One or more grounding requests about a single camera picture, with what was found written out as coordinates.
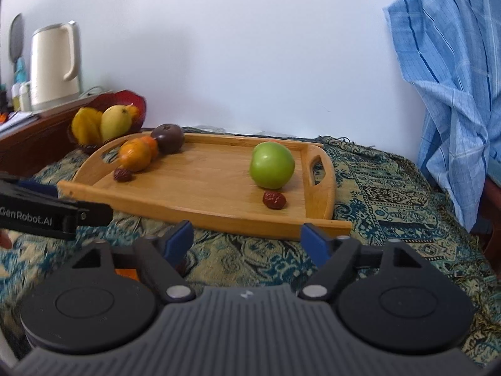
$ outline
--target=plastic bottle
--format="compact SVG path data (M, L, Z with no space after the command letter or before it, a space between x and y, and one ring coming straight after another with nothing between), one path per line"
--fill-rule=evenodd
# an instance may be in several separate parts
M19 88L19 109L22 112L31 111L31 100L29 98L29 82L24 82Z
M19 83L14 83L12 85L12 107L14 108L14 111L17 112L19 110L19 88L21 87L21 84Z
M27 81L28 78L26 77L26 67L24 66L24 59L20 57L16 62L16 73L14 74L14 82L22 84Z

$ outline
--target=electric kettle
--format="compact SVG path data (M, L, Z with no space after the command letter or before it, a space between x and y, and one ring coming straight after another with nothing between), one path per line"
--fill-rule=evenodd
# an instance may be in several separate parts
M31 56L31 101L41 111L80 95L80 39L77 24L54 24L34 32Z

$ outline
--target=round black disc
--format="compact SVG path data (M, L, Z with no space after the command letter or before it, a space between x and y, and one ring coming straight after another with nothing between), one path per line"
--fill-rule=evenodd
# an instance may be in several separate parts
M141 334L153 321L153 293L141 283L80 269L34 288L21 305L31 344L72 354L102 352Z
M467 334L473 312L468 296L439 276L403 269L359 280L341 293L337 312L351 332L377 348L404 354L450 349Z

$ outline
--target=red bowl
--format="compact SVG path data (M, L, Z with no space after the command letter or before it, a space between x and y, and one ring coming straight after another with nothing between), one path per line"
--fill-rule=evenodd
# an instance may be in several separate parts
M86 104L85 107L93 107L94 109L103 112L104 110L109 109L111 106L114 105L126 105L126 106L133 105L139 109L139 116L136 118L136 120L134 120L132 126L130 126L129 131L125 133L124 136L132 133L137 133L139 130L141 130L141 127L143 126L144 123L144 119L146 118L146 100L144 100L144 97L135 94L133 91L122 90L116 93L103 93L102 95L97 96L96 99ZM110 141L113 141L115 138L118 137L115 137L112 140L105 141L100 145L79 144L71 131L71 124L70 124L68 126L68 138L70 142L75 144L79 150L82 150L84 153L90 155L98 148L102 147L103 145L105 145Z

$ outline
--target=blue towel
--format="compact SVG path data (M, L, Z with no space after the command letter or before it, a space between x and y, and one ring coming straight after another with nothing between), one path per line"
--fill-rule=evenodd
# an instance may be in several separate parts
M501 162L501 0L397 0L385 12L426 105L418 166L469 231L489 162Z

